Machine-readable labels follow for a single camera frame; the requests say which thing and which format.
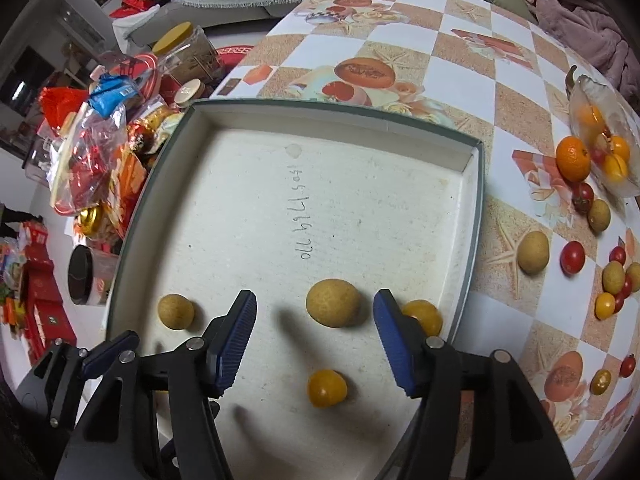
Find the plastic jar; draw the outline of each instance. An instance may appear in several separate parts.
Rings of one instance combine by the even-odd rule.
[[[203,84],[217,86],[225,76],[218,52],[201,27],[190,22],[176,25],[153,47],[159,69],[180,85],[200,79]]]
[[[69,295],[76,305],[104,305],[116,273],[118,256],[78,245],[67,272]]]

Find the stain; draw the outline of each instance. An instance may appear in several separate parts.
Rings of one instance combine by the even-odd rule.
[[[298,158],[302,153],[302,147],[299,144],[290,144],[284,149],[291,158]]]

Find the yellow lid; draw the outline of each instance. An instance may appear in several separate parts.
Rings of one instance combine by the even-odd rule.
[[[186,40],[192,33],[193,25],[191,25],[191,22],[183,22],[180,25],[176,25],[156,42],[153,47],[153,53],[156,54],[156,56],[166,54],[172,48]]]

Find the table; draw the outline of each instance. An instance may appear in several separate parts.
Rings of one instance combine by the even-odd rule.
[[[640,261],[635,200],[612,201],[610,227],[596,236],[571,205],[555,165],[555,146],[570,135],[564,78],[576,65],[609,83],[577,53],[539,27],[482,0],[305,0],[242,60],[212,98],[299,98],[378,107],[420,117],[481,139],[486,147],[486,206],[476,270],[455,339],[458,349],[508,350],[545,399],[554,364],[577,351],[580,382],[553,404],[554,426],[579,480],[593,479],[638,410],[640,371],[618,375],[640,352],[638,299],[614,317],[594,316],[609,252],[623,244],[627,265]],[[638,138],[640,120],[616,94]],[[550,241],[543,273],[526,276],[515,250],[531,230]],[[584,269],[567,278],[559,253],[569,240],[586,250]],[[609,389],[592,396],[600,368]],[[464,478],[472,399],[463,409],[452,478]]]

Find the pink blanket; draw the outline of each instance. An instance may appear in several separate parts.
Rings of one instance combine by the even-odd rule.
[[[632,105],[640,64],[616,22],[597,0],[527,0],[540,27],[596,67]]]

